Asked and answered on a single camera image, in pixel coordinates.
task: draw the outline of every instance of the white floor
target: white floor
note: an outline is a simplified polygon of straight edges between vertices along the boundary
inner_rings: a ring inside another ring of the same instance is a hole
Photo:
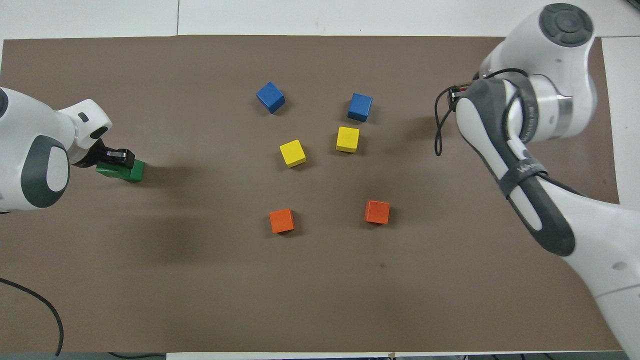
[[[0,40],[191,34],[506,36],[547,0],[0,0]],[[640,208],[640,12],[573,0],[604,37],[620,202]],[[331,354],[316,354],[330,357]],[[360,354],[365,357],[386,354]],[[210,358],[273,358],[211,354]],[[189,359],[175,354],[174,359]]]

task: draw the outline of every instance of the wooden block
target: wooden block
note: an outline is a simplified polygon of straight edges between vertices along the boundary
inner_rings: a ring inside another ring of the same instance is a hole
[[[364,220],[375,224],[387,224],[389,223],[390,208],[391,205],[388,202],[373,200],[367,201]]]
[[[338,141],[335,144],[335,149],[338,151],[356,152],[359,137],[360,129],[340,126],[338,128]]]
[[[370,96],[353,93],[351,96],[351,104],[349,105],[349,112],[347,117],[349,119],[365,122],[369,117],[369,110],[371,109],[371,103],[373,98]]]
[[[295,228],[291,209],[282,209],[269,213],[269,220],[271,221],[271,230],[274,234],[290,231]]]
[[[255,95],[272,114],[285,103],[284,94],[270,81]]]
[[[305,152],[302,150],[300,140],[298,139],[281,145],[280,152],[282,153],[285,164],[287,164],[287,167],[290,168],[296,165],[300,165],[307,160]]]

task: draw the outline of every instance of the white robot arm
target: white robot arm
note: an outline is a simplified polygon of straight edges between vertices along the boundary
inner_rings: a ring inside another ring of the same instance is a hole
[[[450,91],[458,129],[534,239],[591,290],[631,359],[640,359],[640,211],[589,199],[551,179],[525,143],[573,136],[593,116],[589,16],[570,4],[526,18]]]
[[[107,148],[100,139],[111,125],[93,100],[54,111],[0,88],[0,213],[53,205],[67,188],[70,164],[132,168],[133,153]]]

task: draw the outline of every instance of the green block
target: green block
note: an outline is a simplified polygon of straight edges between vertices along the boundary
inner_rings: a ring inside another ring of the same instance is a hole
[[[136,160],[133,163],[133,168],[128,169],[119,165],[111,165],[107,163],[98,163],[95,167],[95,171],[107,177],[115,177],[117,179],[123,179],[132,183],[142,181],[142,173],[145,169],[145,163]]]

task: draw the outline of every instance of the brown table mat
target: brown table mat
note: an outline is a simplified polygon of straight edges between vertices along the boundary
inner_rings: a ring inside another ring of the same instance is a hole
[[[615,350],[589,291],[531,238],[433,100],[500,38],[193,36],[8,40],[0,85],[54,109],[91,98],[131,184],[72,168],[53,207],[0,217],[0,274],[60,311],[64,351]],[[531,145],[550,174],[617,202],[600,41],[594,120]],[[287,103],[255,97],[273,81]],[[364,124],[353,92],[373,97]],[[360,128],[355,154],[339,126]],[[278,146],[300,139],[288,169]],[[390,223],[364,222],[367,200]],[[268,213],[294,211],[272,234]],[[37,300],[0,287],[0,352],[49,351]]]

